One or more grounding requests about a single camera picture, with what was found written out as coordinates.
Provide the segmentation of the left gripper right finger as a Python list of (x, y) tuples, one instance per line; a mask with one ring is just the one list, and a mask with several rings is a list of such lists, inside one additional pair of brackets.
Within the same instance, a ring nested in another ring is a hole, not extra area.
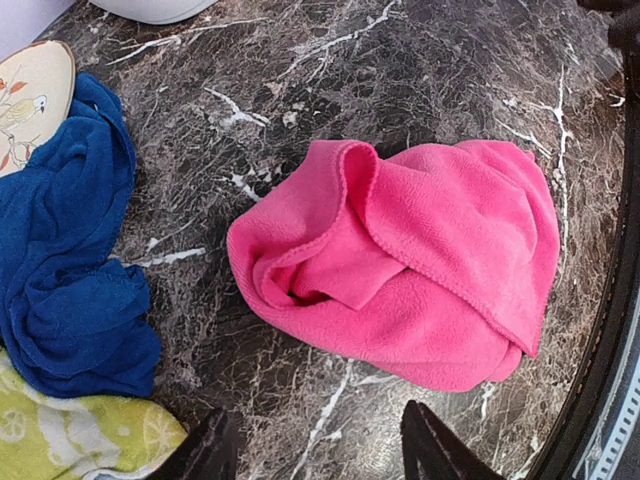
[(406, 480), (503, 480), (423, 403), (406, 404), (400, 429)]

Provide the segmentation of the pink towel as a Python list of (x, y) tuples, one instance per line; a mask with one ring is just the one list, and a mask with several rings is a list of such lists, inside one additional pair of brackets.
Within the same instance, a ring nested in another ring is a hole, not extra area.
[(233, 222), (227, 250), (245, 301), (275, 328), (466, 392), (537, 355), (560, 239), (545, 175), (512, 143), (382, 159), (322, 140)]

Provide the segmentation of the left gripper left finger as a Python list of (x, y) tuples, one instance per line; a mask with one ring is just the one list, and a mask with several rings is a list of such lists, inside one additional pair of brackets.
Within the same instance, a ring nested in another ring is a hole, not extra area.
[(230, 415), (213, 409), (158, 468), (158, 480), (233, 480), (238, 444)]

